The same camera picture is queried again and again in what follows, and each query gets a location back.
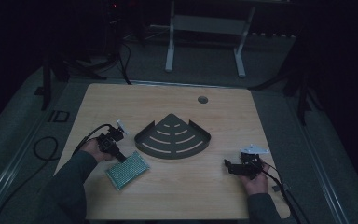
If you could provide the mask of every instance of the hand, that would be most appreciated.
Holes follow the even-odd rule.
[[[111,161],[114,157],[110,155],[109,153],[101,152],[101,150],[98,147],[98,141],[95,138],[90,139],[87,141],[80,150],[86,151],[91,156],[95,158],[97,162],[100,161]]]
[[[268,172],[269,165],[264,163],[263,170]],[[261,172],[253,180],[244,175],[239,175],[239,178],[242,181],[242,184],[245,186],[248,196],[257,193],[269,193],[269,179],[265,173]]]

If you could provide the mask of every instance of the person's left hand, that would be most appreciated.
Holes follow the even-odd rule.
[[[95,138],[90,139],[87,141],[80,150],[86,151],[91,156],[95,158],[97,162],[100,161],[111,161],[114,156],[110,155],[109,153],[101,152],[101,150],[98,147],[98,141]]]

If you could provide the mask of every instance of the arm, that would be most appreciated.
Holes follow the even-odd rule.
[[[35,223],[83,223],[87,201],[83,184],[98,162],[113,157],[89,140],[48,182]]]
[[[267,172],[269,166],[264,165],[263,169]],[[243,175],[239,175],[239,178],[248,193],[247,201],[250,223],[282,223],[275,204],[269,195],[269,180],[267,179],[266,174],[260,173],[253,180]]]

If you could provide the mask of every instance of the round hole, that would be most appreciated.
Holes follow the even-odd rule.
[[[200,96],[199,102],[200,102],[200,104],[206,104],[206,103],[208,103],[208,98],[206,98],[206,96]]]

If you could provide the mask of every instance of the dark sleeve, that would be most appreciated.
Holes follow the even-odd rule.
[[[282,223],[272,198],[267,193],[248,197],[249,222],[251,224]]]
[[[34,223],[83,223],[87,213],[83,184],[97,163],[89,153],[78,151],[46,185]]]

